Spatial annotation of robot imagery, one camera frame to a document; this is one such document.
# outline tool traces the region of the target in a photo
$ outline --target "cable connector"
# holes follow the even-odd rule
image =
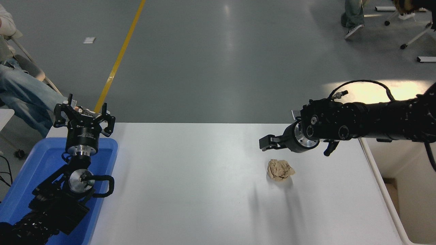
[[[348,90],[345,90],[345,91],[342,91],[342,92],[337,92],[331,98],[332,99],[340,99],[340,98],[342,98],[342,96],[347,95],[347,94],[348,94]]]

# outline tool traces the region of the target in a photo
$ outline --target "black cable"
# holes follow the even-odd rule
[[[71,155],[69,155],[68,157],[65,157],[64,155],[65,154],[67,154],[68,152],[64,152],[64,153],[62,153],[62,155],[61,155],[61,157],[62,157],[62,159],[66,162],[66,163],[68,163],[69,161],[70,161],[70,159],[71,159]]]
[[[9,169],[10,184],[12,184],[13,183],[13,180],[12,180],[12,171],[10,170],[9,161],[4,156],[0,156],[0,157],[6,160],[7,168]]]
[[[427,156],[429,156],[430,164],[432,165],[434,171],[436,172],[435,158],[433,157],[432,148],[430,147],[430,143],[424,142],[424,146],[426,146]]]
[[[6,180],[3,179],[3,177],[0,176],[0,181],[5,183],[7,186],[10,187],[10,184],[8,182],[6,182]]]
[[[343,86],[345,86],[345,85],[347,85],[347,84],[354,83],[354,82],[370,82],[370,83],[375,83],[375,84],[377,84],[377,85],[380,85],[380,86],[382,86],[383,88],[386,89],[386,95],[388,96],[388,98],[389,98],[391,101],[394,101],[394,100],[395,100],[395,99],[394,99],[394,96],[393,96],[392,93],[391,93],[391,90],[389,90],[389,88],[388,88],[386,85],[382,84],[381,82],[373,81],[373,80],[353,80],[353,81],[346,82],[346,83],[342,84],[341,86],[335,88],[335,89],[330,93],[330,95],[328,96],[328,98],[332,100],[332,97],[333,97],[334,93],[335,93],[338,89],[340,89],[341,87],[343,87]]]

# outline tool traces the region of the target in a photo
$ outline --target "gray floor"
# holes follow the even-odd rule
[[[2,4],[47,76],[93,109],[140,1]],[[436,56],[434,33],[399,49],[423,30],[430,12],[417,13],[416,21],[395,18],[386,27],[391,12],[376,12],[376,5],[391,1],[369,3],[365,14],[376,16],[345,41],[343,0],[147,0],[106,98],[108,109],[118,122],[289,123],[291,109],[326,97],[340,82],[430,86],[436,64],[416,57]],[[96,41],[82,44],[85,37]],[[27,152],[41,139],[17,118],[2,133]],[[0,143],[16,174],[22,161]]]

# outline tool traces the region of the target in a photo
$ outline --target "yellow floor line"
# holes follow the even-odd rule
[[[106,81],[105,87],[103,88],[103,91],[100,95],[99,100],[97,101],[97,104],[94,108],[95,112],[99,112],[102,108],[102,105],[106,99],[106,95],[108,94],[109,88],[112,85],[113,78],[115,77],[116,71],[118,70],[118,67],[121,63],[121,60],[123,59],[124,53],[126,52],[127,46],[129,45],[130,38],[132,37],[133,31],[135,30],[135,26],[138,22],[139,16],[141,15],[142,8],[144,7],[146,0],[141,0],[141,4],[139,5],[138,11],[136,12],[135,18],[133,19],[132,25],[130,26],[129,32],[127,33],[127,37],[124,40],[123,46],[121,47],[121,50],[119,51],[118,57],[116,58],[115,64],[113,65],[112,71],[110,72],[109,78]]]

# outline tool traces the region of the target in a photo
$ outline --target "chair wheel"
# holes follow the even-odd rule
[[[22,159],[26,154],[23,150],[18,149],[18,151],[14,152],[14,156],[18,159]]]

